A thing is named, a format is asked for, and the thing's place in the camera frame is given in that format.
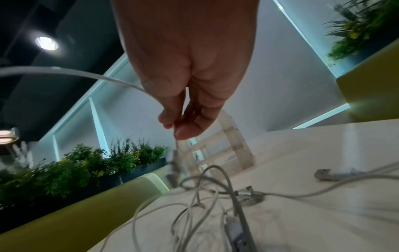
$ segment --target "table surface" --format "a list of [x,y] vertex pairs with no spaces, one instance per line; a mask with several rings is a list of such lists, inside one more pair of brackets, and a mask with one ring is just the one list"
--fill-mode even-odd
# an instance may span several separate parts
[[[331,185],[313,177],[317,169],[368,171],[399,161],[399,120],[268,132],[248,144],[256,166],[232,177],[234,189],[251,185],[256,191],[308,193]],[[259,252],[398,251],[398,189],[398,181],[363,181],[306,202],[269,196],[244,212]],[[162,197],[143,213],[171,202],[189,203],[189,194]],[[222,202],[231,206],[229,200]],[[172,251],[170,225],[182,209],[164,208],[137,221],[142,251]],[[222,251],[218,211],[187,251]],[[193,211],[198,217],[201,212]],[[99,251],[102,243],[90,252]],[[115,233],[104,251],[134,251],[131,225]]]

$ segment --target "hand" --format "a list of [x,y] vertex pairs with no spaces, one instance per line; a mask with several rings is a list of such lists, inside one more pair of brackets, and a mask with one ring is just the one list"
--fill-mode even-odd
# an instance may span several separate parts
[[[252,56],[258,0],[113,0],[122,45],[176,140],[217,118]],[[190,102],[182,116],[185,90]]]

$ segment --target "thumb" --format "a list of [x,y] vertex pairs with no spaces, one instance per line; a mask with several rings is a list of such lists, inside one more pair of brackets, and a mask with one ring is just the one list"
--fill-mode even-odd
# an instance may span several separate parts
[[158,121],[165,128],[172,128],[172,125],[182,116],[185,98],[185,89],[177,96],[157,98],[159,103],[164,107],[164,110],[158,116]]

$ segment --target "dark ceiling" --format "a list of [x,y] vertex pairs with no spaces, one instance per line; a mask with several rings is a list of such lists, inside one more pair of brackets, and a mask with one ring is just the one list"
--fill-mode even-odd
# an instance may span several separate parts
[[[122,54],[108,0],[10,0],[0,3],[0,66],[59,66],[103,74]],[[45,51],[37,36],[54,38]],[[0,111],[21,139],[38,141],[95,83],[68,76],[0,79]]]

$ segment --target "cable connector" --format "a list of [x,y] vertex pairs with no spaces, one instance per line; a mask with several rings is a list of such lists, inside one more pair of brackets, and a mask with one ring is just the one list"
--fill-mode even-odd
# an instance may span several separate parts
[[240,198],[252,198],[257,201],[262,201],[265,197],[263,192],[254,191],[252,186],[247,186],[245,189],[234,191],[234,193]]
[[229,243],[233,248],[233,252],[250,252],[246,245],[247,240],[242,230],[239,218],[226,216],[224,230],[229,239]]

